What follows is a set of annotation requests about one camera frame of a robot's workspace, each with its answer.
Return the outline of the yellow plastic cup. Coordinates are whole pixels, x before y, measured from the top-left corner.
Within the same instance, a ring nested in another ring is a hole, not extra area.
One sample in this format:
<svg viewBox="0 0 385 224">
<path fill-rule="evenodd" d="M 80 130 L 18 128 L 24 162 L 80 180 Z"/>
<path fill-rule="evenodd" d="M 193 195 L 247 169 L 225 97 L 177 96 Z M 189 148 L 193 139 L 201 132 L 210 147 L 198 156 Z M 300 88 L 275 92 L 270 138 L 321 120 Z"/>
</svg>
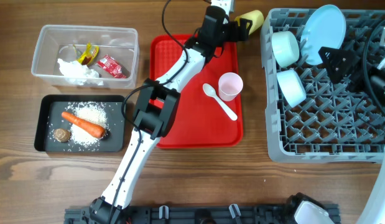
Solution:
<svg viewBox="0 0 385 224">
<path fill-rule="evenodd" d="M 249 35 L 251 35 L 263 25 L 264 16 L 261 11 L 253 10 L 251 12 L 237 16 L 235 21 L 239 26 L 246 28 L 249 32 Z"/>
</svg>

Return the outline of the light blue plate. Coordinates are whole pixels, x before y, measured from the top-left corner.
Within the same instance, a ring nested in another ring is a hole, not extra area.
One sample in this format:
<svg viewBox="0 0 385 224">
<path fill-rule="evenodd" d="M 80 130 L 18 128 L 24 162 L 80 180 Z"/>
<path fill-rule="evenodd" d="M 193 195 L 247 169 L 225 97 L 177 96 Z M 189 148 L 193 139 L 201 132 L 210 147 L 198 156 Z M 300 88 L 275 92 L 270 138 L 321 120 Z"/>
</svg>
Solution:
<svg viewBox="0 0 385 224">
<path fill-rule="evenodd" d="M 318 51 L 322 47 L 339 49 L 346 34 L 346 19 L 335 5 L 318 8 L 306 22 L 301 34 L 302 56 L 309 65 L 319 65 L 322 59 Z"/>
</svg>

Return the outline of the mint green bowl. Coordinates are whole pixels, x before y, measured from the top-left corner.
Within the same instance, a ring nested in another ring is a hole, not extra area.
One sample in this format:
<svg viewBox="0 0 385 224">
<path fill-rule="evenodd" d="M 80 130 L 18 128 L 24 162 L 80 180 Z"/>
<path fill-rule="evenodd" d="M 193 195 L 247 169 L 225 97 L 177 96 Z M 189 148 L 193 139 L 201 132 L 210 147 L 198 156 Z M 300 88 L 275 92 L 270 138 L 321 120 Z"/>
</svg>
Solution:
<svg viewBox="0 0 385 224">
<path fill-rule="evenodd" d="M 299 45 L 295 35 L 290 31 L 275 32 L 271 37 L 272 51 L 280 67 L 286 68 L 298 61 Z"/>
</svg>

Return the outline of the pink plastic cup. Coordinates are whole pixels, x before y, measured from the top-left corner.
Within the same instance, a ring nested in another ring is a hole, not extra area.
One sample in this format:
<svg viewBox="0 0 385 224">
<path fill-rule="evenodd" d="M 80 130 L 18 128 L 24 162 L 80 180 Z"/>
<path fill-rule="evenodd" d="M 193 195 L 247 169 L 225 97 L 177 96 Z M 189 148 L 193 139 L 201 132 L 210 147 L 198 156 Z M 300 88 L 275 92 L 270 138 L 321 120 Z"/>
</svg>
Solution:
<svg viewBox="0 0 385 224">
<path fill-rule="evenodd" d="M 243 80 L 233 72 L 224 73 L 218 80 L 218 94 L 223 101 L 232 101 L 243 89 Z"/>
</svg>

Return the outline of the light blue bowl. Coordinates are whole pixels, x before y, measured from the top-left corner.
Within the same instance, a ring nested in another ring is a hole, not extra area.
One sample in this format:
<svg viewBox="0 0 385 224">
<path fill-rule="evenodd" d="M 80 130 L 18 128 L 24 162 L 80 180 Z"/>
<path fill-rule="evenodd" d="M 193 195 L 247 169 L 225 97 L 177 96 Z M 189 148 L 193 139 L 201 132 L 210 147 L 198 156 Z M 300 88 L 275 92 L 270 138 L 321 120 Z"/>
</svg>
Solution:
<svg viewBox="0 0 385 224">
<path fill-rule="evenodd" d="M 296 71 L 286 70 L 277 73 L 277 81 L 291 108 L 296 107 L 306 99 L 305 88 Z"/>
</svg>

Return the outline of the white plastic spoon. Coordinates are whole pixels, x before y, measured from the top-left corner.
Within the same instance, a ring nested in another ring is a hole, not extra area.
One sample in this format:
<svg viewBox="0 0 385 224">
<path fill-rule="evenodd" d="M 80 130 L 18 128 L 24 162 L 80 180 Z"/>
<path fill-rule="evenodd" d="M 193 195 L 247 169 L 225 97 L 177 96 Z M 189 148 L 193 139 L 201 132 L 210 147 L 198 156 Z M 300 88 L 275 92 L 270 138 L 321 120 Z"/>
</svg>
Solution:
<svg viewBox="0 0 385 224">
<path fill-rule="evenodd" d="M 208 83 L 204 83 L 203 91 L 207 96 L 212 97 L 216 100 L 216 102 L 220 105 L 220 107 L 232 121 L 236 121 L 238 119 L 237 114 L 219 98 L 219 96 L 216 94 L 215 89 L 211 85 L 209 85 Z"/>
</svg>

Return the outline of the red snack wrapper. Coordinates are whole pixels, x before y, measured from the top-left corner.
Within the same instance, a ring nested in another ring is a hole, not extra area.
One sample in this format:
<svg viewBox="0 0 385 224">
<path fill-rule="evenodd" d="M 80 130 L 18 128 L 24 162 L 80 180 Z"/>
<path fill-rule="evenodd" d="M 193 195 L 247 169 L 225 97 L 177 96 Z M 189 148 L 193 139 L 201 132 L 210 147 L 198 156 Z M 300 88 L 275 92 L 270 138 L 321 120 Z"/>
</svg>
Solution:
<svg viewBox="0 0 385 224">
<path fill-rule="evenodd" d="M 123 66 L 109 55 L 105 55 L 96 64 L 114 78 L 126 78 Z"/>
</svg>

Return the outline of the yellow silver foil wrapper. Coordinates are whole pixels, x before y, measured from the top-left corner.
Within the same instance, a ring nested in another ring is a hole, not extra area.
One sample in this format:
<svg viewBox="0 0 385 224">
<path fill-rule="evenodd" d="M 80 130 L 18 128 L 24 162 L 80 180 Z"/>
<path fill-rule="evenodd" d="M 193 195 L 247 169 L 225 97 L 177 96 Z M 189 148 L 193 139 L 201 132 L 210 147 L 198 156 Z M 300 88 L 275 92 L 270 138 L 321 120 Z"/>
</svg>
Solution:
<svg viewBox="0 0 385 224">
<path fill-rule="evenodd" d="M 72 47 L 77 55 L 76 61 L 81 65 L 90 65 L 98 55 L 100 49 L 97 45 L 92 45 L 90 42 L 87 43 L 84 52 L 79 50 L 76 45 L 72 45 Z"/>
</svg>

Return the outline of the white napkin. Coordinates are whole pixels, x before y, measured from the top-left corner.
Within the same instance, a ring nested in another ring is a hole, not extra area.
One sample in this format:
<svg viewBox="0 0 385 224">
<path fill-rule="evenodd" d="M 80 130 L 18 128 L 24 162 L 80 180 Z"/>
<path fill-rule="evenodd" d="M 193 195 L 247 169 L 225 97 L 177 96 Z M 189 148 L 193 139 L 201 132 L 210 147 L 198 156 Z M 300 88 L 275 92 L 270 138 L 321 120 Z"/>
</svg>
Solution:
<svg viewBox="0 0 385 224">
<path fill-rule="evenodd" d="M 60 58 L 57 59 L 60 73 L 66 81 L 73 85 L 84 85 L 90 78 L 99 78 L 97 71 L 80 64 L 78 61 L 66 62 Z"/>
</svg>

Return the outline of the pile of white rice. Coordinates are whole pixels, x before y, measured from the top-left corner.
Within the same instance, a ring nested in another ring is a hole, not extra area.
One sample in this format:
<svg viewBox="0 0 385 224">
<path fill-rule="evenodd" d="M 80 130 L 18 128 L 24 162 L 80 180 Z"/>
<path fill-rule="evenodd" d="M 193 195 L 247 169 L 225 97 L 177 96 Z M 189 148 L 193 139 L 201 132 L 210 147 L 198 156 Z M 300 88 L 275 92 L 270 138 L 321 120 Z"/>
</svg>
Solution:
<svg viewBox="0 0 385 224">
<path fill-rule="evenodd" d="M 87 152 L 98 151 L 100 140 L 89 135 L 86 131 L 62 118 L 62 112 L 69 112 L 81 119 L 108 128 L 108 116 L 104 106 L 95 102 L 55 102 L 50 108 L 49 121 L 47 124 L 47 144 L 59 146 L 64 152 Z M 54 136 L 55 129 L 62 128 L 70 132 L 71 138 L 68 142 L 59 142 Z"/>
</svg>

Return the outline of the orange carrot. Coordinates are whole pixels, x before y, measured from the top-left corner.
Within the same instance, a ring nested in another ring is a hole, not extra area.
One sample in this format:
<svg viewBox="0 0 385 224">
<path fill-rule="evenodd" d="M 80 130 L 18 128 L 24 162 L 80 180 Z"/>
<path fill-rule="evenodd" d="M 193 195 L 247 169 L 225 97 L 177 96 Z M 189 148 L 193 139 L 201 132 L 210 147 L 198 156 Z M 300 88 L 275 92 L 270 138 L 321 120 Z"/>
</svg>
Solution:
<svg viewBox="0 0 385 224">
<path fill-rule="evenodd" d="M 89 135 L 93 136 L 94 138 L 100 139 L 104 137 L 106 134 L 106 130 L 102 126 L 99 126 L 97 124 L 81 119 L 69 112 L 66 112 L 66 111 L 62 112 L 62 118 L 66 119 L 67 121 L 74 124 L 75 126 L 78 126 L 82 130 L 86 131 Z"/>
</svg>

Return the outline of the brown food lump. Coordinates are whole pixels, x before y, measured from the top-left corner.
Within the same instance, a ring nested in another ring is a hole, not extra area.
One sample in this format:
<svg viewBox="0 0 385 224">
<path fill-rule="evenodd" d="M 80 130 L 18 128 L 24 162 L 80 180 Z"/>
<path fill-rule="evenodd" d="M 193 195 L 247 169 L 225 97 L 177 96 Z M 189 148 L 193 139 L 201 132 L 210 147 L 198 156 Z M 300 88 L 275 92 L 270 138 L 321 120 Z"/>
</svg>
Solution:
<svg viewBox="0 0 385 224">
<path fill-rule="evenodd" d="M 71 138 L 70 132 L 62 128 L 55 129 L 53 136 L 59 142 L 68 142 Z"/>
</svg>

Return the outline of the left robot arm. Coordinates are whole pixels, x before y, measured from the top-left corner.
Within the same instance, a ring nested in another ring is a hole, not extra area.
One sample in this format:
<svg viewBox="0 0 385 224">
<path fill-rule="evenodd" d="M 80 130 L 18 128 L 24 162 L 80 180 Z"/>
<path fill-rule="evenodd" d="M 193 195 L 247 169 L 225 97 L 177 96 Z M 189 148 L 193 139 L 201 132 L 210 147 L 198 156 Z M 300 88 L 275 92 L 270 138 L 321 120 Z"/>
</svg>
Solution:
<svg viewBox="0 0 385 224">
<path fill-rule="evenodd" d="M 127 222 L 124 212 L 136 182 L 151 151 L 173 126 L 181 91 L 216 56 L 218 47 L 248 39 L 252 21 L 231 21 L 233 11 L 233 1 L 210 1 L 202 26 L 182 44 L 177 62 L 158 79 L 148 78 L 133 90 L 139 96 L 129 119 L 131 139 L 111 183 L 90 205 L 90 222 Z"/>
</svg>

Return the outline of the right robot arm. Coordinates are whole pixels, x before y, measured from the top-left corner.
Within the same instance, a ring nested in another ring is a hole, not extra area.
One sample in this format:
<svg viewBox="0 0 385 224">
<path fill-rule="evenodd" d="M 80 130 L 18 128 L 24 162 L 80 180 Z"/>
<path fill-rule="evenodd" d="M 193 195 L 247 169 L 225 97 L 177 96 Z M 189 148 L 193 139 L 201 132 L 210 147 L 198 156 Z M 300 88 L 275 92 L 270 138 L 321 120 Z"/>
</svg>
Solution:
<svg viewBox="0 0 385 224">
<path fill-rule="evenodd" d="M 315 200 L 289 202 L 281 215 L 283 223 L 333 223 L 329 213 Z M 385 144 L 381 168 L 369 199 L 357 220 L 359 223 L 385 223 Z"/>
</svg>

